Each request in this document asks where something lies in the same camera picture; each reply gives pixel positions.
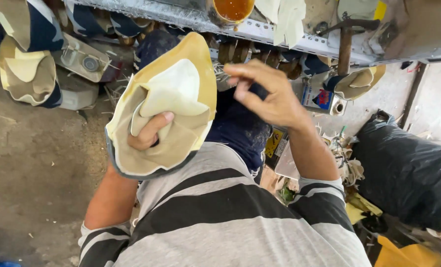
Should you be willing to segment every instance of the man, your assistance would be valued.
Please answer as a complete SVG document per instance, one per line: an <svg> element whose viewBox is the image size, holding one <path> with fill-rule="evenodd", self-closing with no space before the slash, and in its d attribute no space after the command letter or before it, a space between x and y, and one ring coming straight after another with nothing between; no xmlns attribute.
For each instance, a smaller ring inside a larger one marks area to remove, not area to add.
<svg viewBox="0 0 441 267"><path fill-rule="evenodd" d="M300 191L283 206L252 178L244 157L205 142L182 169L138 181L107 172L82 225L81 267L131 266L370 266L345 211L344 188L286 76L252 60L227 65L234 98L263 121L288 127ZM262 100L249 91L268 91ZM129 144L147 149L173 119L155 116ZM141 204L130 234L134 198Z"/></svg>

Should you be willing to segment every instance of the wooden handle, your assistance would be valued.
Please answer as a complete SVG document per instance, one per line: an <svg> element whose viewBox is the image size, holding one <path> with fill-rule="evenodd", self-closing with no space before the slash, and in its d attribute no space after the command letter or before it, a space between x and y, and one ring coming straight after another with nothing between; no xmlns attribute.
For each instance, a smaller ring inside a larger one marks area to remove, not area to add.
<svg viewBox="0 0 441 267"><path fill-rule="evenodd" d="M346 76L349 73L353 34L352 28L347 27L340 30L339 63L337 64L337 74L339 76Z"/></svg>

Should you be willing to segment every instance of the black stripe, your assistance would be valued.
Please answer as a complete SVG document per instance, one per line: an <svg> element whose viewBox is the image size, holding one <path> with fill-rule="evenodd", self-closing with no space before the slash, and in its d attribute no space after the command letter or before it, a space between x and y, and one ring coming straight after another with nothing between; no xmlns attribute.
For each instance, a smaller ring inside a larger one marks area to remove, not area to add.
<svg viewBox="0 0 441 267"><path fill-rule="evenodd" d="M108 239L95 243L91 246L79 267L104 267L109 260L115 262L118 255L128 246L128 239Z"/></svg>
<svg viewBox="0 0 441 267"><path fill-rule="evenodd" d="M81 253L84 250L85 246L87 246L88 242L90 242L96 236L98 236L99 234L102 234L102 233L110 233L110 234L112 234L114 236L127 236L127 237L130 236L125 231L123 231L122 229L117 228L117 227L111 227L111 228L97 230L97 231L87 235L87 238L85 239L84 244L82 244L82 246L81 246Z"/></svg>
<svg viewBox="0 0 441 267"><path fill-rule="evenodd" d="M309 225L317 223L340 224L344 229L354 232L344 207L344 202L335 195L318 192L311 197L301 197L288 208L299 213Z"/></svg>
<svg viewBox="0 0 441 267"><path fill-rule="evenodd" d="M231 168L211 171L211 172L207 172L207 173L201 173L201 174L192 176L192 177L182 181L181 183L179 183L178 185L173 187L169 192L164 194L164 196L161 197L161 199L156 203L156 205L154 207L158 206L159 203L161 203L163 200L165 200L169 196L171 196L181 190L184 190L186 188L193 187L198 184L202 184L202 183L206 183L206 182L210 182L210 181L217 181L217 180L222 180L222 179L227 179L227 178L232 178L232 177L242 177L242 176L244 176L244 175L241 172L239 172L235 169L231 169Z"/></svg>
<svg viewBox="0 0 441 267"><path fill-rule="evenodd" d="M199 223L214 224L258 216L301 218L258 185L237 184L198 196L169 199L138 222L129 246L149 235L167 233Z"/></svg>
<svg viewBox="0 0 441 267"><path fill-rule="evenodd" d="M341 192L341 194L342 194L342 198L343 198L343 199L346 198L346 194L345 194L342 190L338 189L337 187L335 187L335 186L333 186L333 185L326 184L326 183L322 183L322 182L316 182L316 183L312 183L312 184L308 184L308 185L306 185L306 186L303 186L298 194L300 194L301 196L305 196L305 195L307 195L307 194L309 193L309 191L311 191L311 189L313 189L313 188L328 188L328 187L330 187L330 188L334 188L334 189L336 189L338 192Z"/></svg>

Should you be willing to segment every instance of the yellow cloth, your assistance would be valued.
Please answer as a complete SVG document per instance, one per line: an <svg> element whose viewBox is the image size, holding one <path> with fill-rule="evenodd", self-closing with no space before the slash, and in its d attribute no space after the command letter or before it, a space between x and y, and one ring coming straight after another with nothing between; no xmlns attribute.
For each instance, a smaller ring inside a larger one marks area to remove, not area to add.
<svg viewBox="0 0 441 267"><path fill-rule="evenodd" d="M384 236L378 237L378 243L382 250L374 267L441 267L441 256L423 245L397 248Z"/></svg>

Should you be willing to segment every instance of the hammer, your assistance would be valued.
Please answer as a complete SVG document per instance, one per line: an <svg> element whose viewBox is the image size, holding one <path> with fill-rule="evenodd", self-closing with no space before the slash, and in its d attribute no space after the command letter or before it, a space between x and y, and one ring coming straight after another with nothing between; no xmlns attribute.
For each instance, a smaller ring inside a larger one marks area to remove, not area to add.
<svg viewBox="0 0 441 267"><path fill-rule="evenodd" d="M323 36L335 29L340 28L340 45L339 45L339 63L337 64L337 74L339 76L346 76L349 74L350 63L350 51L352 46L352 35L354 30L352 27L360 26L365 30L376 30L380 25L380 20L354 20L345 19L336 25L318 33L319 36Z"/></svg>

